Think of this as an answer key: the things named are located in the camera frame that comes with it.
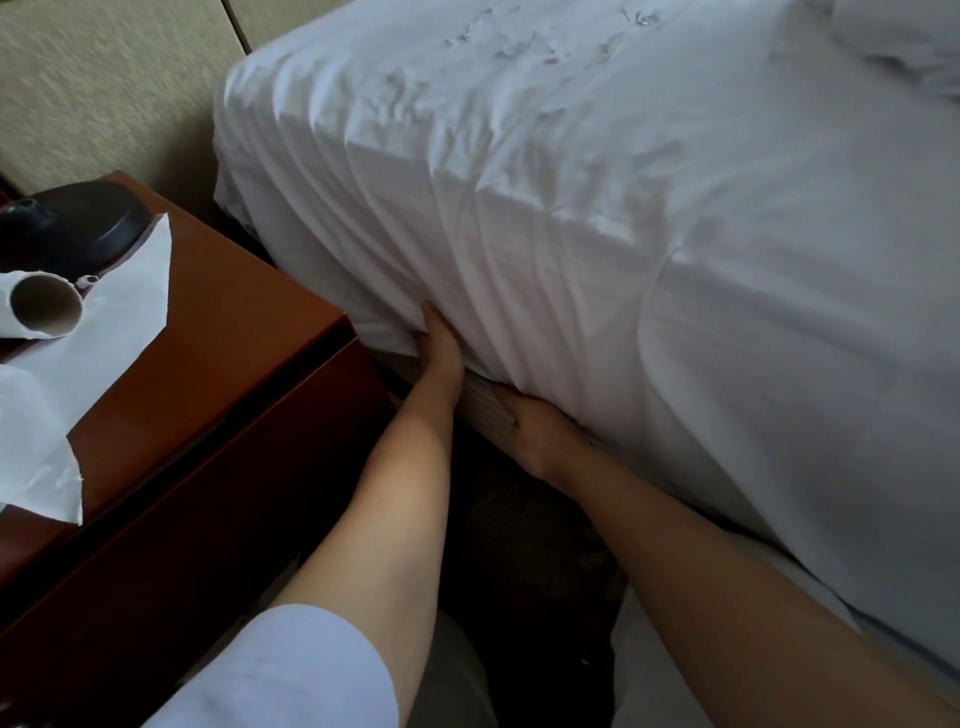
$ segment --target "hand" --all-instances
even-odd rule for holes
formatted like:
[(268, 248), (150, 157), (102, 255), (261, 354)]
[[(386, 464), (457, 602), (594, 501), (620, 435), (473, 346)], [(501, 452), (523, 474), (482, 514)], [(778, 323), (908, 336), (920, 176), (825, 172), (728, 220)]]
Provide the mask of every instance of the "hand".
[(460, 353), (460, 344), (444, 315), (430, 302), (423, 304), (423, 322), (427, 332), (417, 335), (420, 376), (434, 378), (448, 387), (455, 402), (460, 397), (464, 382), (464, 358)]
[(510, 448), (516, 462), (533, 477), (572, 497), (564, 486), (564, 471), (570, 457), (589, 447), (587, 438), (548, 401), (524, 397), (506, 387), (494, 387), (493, 393), (514, 416)]

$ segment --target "wooden nightstand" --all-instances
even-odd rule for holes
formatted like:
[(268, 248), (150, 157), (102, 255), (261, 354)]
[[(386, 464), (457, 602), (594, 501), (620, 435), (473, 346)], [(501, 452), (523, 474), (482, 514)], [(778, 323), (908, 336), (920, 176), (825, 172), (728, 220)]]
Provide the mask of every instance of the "wooden nightstand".
[(346, 316), (154, 192), (167, 328), (70, 433), (81, 528), (0, 513), (0, 725), (132, 726), (336, 522), (392, 406)]

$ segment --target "fitted sheet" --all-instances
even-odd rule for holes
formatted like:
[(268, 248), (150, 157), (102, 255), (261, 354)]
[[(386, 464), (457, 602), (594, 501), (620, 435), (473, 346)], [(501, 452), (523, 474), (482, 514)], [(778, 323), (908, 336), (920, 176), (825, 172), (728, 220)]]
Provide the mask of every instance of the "fitted sheet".
[(231, 70), (218, 201), (960, 665), (960, 110), (803, 2), (641, 11), (356, 0)]

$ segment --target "beige textured wall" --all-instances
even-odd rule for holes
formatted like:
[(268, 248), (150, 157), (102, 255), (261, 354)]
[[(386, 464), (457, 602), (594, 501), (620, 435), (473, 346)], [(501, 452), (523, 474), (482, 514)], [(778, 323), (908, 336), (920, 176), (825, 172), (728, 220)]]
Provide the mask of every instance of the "beige textured wall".
[(251, 48), (259, 48), (348, 0), (227, 0)]
[(29, 193), (122, 168), (207, 217), (242, 57), (220, 0), (0, 0), (0, 170)]

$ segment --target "forearm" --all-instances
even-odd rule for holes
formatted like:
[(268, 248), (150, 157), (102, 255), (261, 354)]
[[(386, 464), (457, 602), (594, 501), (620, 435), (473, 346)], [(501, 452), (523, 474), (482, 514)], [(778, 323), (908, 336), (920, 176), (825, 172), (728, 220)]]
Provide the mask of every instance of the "forearm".
[(437, 611), (455, 394), (413, 388), (374, 448), (352, 502), (276, 603), (314, 604), (371, 641), (401, 720), (416, 696)]
[(593, 448), (565, 459), (576, 497), (717, 726), (956, 725), (803, 590)]

